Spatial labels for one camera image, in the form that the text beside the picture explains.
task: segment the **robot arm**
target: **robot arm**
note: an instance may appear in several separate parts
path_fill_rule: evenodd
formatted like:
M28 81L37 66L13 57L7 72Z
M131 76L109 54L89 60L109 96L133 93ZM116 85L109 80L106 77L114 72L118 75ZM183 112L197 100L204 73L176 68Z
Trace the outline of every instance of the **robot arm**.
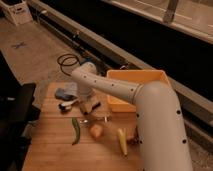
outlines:
M171 87L159 81L141 85L100 77L92 63L71 76L81 100L96 88L136 106L143 171L193 170L179 100Z

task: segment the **green chili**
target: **green chili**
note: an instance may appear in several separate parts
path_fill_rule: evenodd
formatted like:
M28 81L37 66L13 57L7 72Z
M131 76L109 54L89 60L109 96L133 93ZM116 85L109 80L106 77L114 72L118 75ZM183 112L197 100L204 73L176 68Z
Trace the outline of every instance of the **green chili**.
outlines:
M75 135L76 135L75 140L73 141L72 145L75 145L80 140L80 126L79 126L77 118L72 118L72 125L75 129Z

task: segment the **orange container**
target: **orange container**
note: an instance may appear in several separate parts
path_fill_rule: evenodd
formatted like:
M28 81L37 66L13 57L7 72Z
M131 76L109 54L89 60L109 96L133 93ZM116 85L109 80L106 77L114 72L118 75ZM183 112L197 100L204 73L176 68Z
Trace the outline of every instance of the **orange container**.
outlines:
M108 70L107 78L145 84L150 81L162 81L171 86L163 70ZM107 95L107 103L112 112L135 112L135 106Z

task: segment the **potato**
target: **potato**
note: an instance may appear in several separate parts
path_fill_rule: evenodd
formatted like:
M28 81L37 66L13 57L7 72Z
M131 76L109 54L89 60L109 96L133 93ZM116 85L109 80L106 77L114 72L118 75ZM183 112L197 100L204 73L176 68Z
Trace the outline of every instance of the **potato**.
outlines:
M99 124L94 124L91 128L90 128L90 134L94 139L98 139L99 137L101 137L103 135L103 126L99 125Z

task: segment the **banana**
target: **banana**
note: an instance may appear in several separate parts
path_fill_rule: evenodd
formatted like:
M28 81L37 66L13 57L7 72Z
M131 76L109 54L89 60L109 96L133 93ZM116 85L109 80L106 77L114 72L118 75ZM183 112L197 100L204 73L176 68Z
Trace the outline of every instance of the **banana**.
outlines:
M119 128L117 130L118 139L120 142L121 150L125 156L127 156L127 143L126 143L126 129Z

